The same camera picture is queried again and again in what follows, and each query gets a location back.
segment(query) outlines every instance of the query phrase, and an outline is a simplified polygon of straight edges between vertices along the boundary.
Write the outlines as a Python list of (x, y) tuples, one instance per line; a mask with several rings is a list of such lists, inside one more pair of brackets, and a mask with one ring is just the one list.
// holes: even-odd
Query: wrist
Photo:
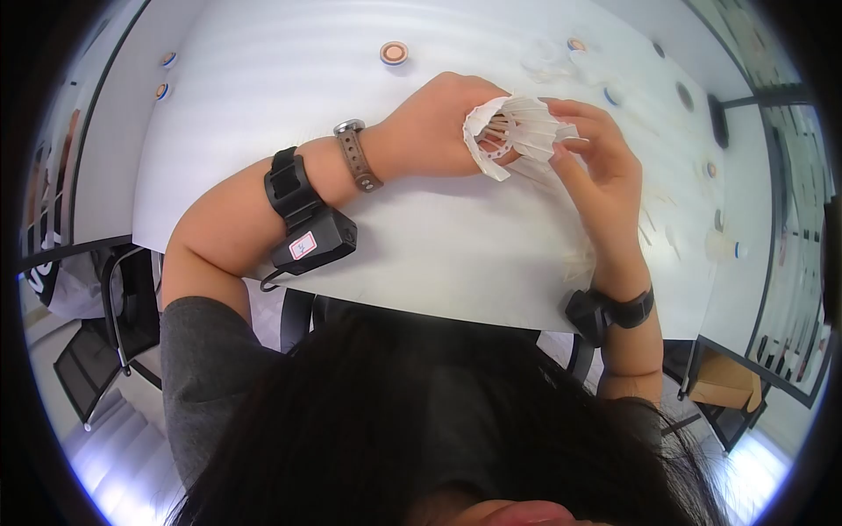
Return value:
[(394, 137), (383, 129), (383, 124), (369, 126), (360, 132), (360, 148), (371, 172), (383, 183), (402, 177), (405, 171), (398, 159)]
[(336, 137), (321, 137), (296, 149), (296, 155), (304, 160), (310, 186), (333, 208), (346, 205), (360, 194), (341, 148)]
[(626, 258), (597, 257), (591, 286), (614, 301), (625, 303), (652, 288), (652, 279), (643, 254), (631, 253)]

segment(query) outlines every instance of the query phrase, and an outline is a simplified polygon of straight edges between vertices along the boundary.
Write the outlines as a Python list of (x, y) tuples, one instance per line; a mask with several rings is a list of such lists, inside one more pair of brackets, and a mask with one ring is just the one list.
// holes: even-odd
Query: dark hair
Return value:
[(727, 524), (686, 438), (646, 444), (534, 343), (489, 328), (425, 359), (400, 331), (345, 316), (305, 338), (254, 386), (173, 523), (400, 524), (425, 491), (424, 393), (446, 354), (498, 427), (501, 494), (478, 500), (558, 502), (614, 524)]

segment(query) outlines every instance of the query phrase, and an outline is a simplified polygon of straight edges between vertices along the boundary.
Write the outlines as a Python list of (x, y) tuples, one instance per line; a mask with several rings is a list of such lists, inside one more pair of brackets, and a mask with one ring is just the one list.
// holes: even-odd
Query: feather shuttlecock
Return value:
[[(520, 166), (542, 175), (550, 169), (547, 162), (552, 157), (552, 143), (578, 137), (576, 127), (556, 120), (545, 103), (519, 96), (498, 97), (477, 106), (465, 118), (462, 131), (474, 161), (483, 173), (498, 181), (510, 172), (494, 161), (511, 150), (521, 159), (531, 160)], [(516, 171), (530, 176), (523, 169)]]

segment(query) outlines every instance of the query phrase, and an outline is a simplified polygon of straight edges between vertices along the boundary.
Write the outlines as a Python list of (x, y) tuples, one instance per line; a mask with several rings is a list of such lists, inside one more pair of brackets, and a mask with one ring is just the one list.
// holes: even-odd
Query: label sticker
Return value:
[(314, 250), (316, 250), (316, 239), (313, 237), (312, 231), (299, 237), (290, 245), (290, 253), (295, 260), (305, 257)]

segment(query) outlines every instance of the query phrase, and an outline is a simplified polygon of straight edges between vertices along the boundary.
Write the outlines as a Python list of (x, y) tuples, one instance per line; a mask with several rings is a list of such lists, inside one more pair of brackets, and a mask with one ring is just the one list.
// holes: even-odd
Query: table surface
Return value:
[[(431, 77), (451, 70), (517, 94), (575, 98), (611, 112), (644, 167), (643, 206), (652, 221), (641, 213), (648, 239), (641, 236), (641, 246), (663, 336), (695, 338), (715, 273), (704, 240), (727, 177), (706, 94), (647, 38), (587, 0), (511, 5), (212, 3), (177, 50), (179, 63), (168, 74), (172, 95), (152, 115), (136, 185), (134, 243), (164, 252), (180, 216), (222, 179), (279, 149), (330, 135), (342, 120), (379, 122)], [(621, 80), (623, 109), (608, 105), (602, 87), (527, 77), (520, 66), (525, 44), (571, 36)], [(401, 69), (378, 60), (388, 40), (408, 45), (410, 62)], [(678, 81), (695, 111), (681, 105)], [(716, 179), (701, 174), (708, 161), (717, 166)], [(343, 212), (359, 228), (356, 252), (277, 283), (433, 316), (572, 331), (558, 305), (588, 285), (587, 265), (578, 263), (587, 242), (560, 183), (546, 191), (522, 177), (406, 179)], [(256, 275), (270, 270), (263, 266)]]

